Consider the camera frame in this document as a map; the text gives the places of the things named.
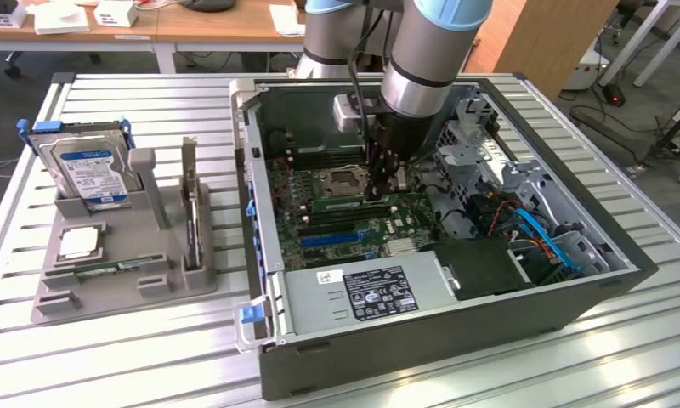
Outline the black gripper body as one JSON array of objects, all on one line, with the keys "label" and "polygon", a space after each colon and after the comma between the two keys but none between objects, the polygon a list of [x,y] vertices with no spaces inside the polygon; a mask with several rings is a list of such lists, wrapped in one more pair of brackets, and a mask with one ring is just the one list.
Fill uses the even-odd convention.
[{"label": "black gripper body", "polygon": [[431,122],[430,116],[413,118],[394,112],[375,115],[369,129],[369,157],[389,152],[407,160],[425,142]]}]

